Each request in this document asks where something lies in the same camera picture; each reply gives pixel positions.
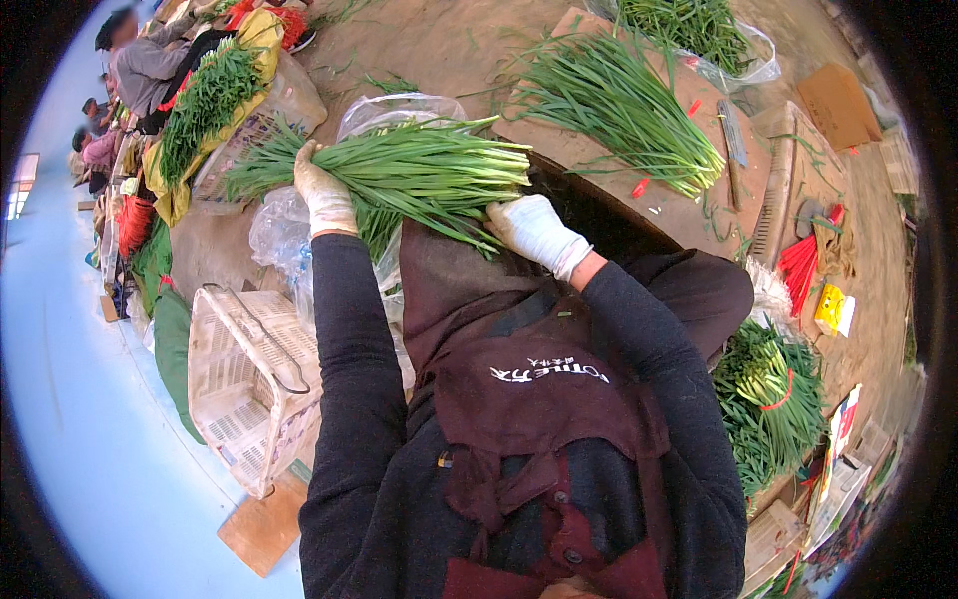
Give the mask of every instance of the shoe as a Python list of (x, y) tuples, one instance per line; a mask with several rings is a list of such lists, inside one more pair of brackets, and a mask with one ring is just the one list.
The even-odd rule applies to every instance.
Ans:
[(296, 54), (303, 48), (306, 48), (312, 40), (316, 39), (316, 30), (309, 28), (300, 35), (300, 38), (296, 40), (296, 43), (293, 44), (292, 48), (289, 49), (290, 54)]

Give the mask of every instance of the black sweater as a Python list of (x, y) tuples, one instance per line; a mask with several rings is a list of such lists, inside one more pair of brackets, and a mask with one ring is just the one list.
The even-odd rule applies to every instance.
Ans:
[[(406, 438), (406, 403), (365, 244), (312, 242), (323, 424), (300, 513), (306, 597), (440, 597), (446, 559), (478, 527), (445, 505), (449, 449), (435, 417)], [(744, 577), (745, 506), (712, 382), (675, 316), (616, 264), (582, 291), (593, 318), (650, 381), (673, 449), (662, 458), (675, 526), (674, 596), (735, 597)], [(567, 448), (571, 500), (610, 561), (644, 535), (634, 465), (603, 440)], [(487, 565), (523, 573), (542, 554), (536, 502), (507, 518)]]

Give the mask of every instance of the dark red apron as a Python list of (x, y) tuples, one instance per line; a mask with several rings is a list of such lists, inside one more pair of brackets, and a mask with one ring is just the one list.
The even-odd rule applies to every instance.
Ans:
[[(417, 402), (431, 397), (455, 448), (445, 500), (480, 525), (468, 560), (448, 561), (444, 598), (532, 599), (573, 575), (608, 597), (664, 598), (673, 544), (659, 458), (668, 431), (649, 391), (590, 352), (582, 300), (511, 252), (488, 262), (409, 219), (400, 264), (404, 339), (417, 372), (410, 411), (422, 415)], [(638, 470), (647, 534), (612, 564), (588, 542), (588, 522), (569, 500), (564, 447), (589, 438), (605, 439)], [(517, 455), (530, 458), (503, 478), (501, 460)], [(534, 572), (483, 565), (505, 518), (537, 498), (559, 517)]]

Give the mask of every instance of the white wall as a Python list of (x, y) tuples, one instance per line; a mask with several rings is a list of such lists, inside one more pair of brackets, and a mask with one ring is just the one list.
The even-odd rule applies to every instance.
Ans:
[(62, 537), (111, 597), (301, 597), (298, 542), (265, 579), (217, 537), (245, 497), (187, 434), (128, 323), (100, 312), (91, 213), (65, 155), (80, 107), (105, 98), (93, 38), (103, 2), (48, 85), (24, 151), (41, 153), (8, 229), (0, 276), (4, 368), (26, 455)]

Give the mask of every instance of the apron button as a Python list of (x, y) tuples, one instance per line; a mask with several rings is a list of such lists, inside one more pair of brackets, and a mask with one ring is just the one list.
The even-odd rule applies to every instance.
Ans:
[(582, 562), (582, 554), (575, 549), (566, 549), (562, 552), (562, 557), (569, 564), (580, 564)]

